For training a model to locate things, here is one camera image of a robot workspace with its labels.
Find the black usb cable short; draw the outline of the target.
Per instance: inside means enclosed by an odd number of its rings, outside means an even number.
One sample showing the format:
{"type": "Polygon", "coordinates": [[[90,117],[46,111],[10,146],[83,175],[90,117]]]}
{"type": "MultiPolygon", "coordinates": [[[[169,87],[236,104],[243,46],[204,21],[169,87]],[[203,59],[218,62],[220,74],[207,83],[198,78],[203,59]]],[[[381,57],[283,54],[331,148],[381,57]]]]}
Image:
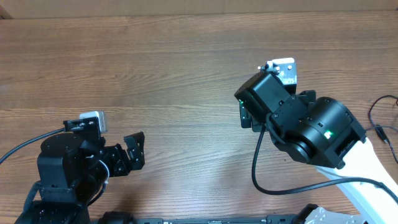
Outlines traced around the black usb cable short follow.
{"type": "Polygon", "coordinates": [[[385,128],[391,129],[391,130],[397,132],[397,128],[395,128],[395,127],[382,126],[382,125],[379,125],[379,124],[377,124],[375,126],[372,126],[370,128],[367,128],[366,131],[375,131],[377,136],[379,137],[379,139],[382,140],[384,143],[389,145],[391,153],[392,153],[392,156],[393,156],[393,158],[394,158],[394,160],[395,160],[395,162],[397,164],[398,160],[397,160],[396,151],[394,149],[394,146],[393,146],[391,140],[389,139],[389,137],[387,136],[386,132],[384,131],[385,128]]]}

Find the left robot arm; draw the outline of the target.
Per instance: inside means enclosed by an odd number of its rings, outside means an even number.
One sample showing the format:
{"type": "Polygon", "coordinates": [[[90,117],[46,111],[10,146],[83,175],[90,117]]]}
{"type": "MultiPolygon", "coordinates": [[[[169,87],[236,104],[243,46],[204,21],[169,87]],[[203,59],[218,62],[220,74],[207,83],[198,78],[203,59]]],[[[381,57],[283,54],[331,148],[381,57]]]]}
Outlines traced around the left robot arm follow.
{"type": "Polygon", "coordinates": [[[129,175],[145,164],[144,133],[106,146],[98,134],[63,133],[47,138],[37,158],[40,175],[25,200],[17,223],[89,223],[88,207],[104,193],[112,177],[129,175]]]}

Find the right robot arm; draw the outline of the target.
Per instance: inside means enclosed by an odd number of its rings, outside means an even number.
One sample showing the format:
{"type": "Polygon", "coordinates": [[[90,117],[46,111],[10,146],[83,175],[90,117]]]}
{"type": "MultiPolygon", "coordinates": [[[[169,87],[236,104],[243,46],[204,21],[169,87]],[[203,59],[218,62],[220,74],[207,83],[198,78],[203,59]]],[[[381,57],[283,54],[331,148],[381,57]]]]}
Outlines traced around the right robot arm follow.
{"type": "Polygon", "coordinates": [[[259,72],[234,94],[240,106],[261,125],[252,161],[255,188],[267,195],[290,195],[336,185],[365,223],[397,223],[397,184],[377,157],[373,144],[352,112],[313,90],[299,95],[271,73],[259,72]],[[326,182],[294,189],[267,190],[256,179],[264,133],[278,150],[314,166],[326,182]]]}

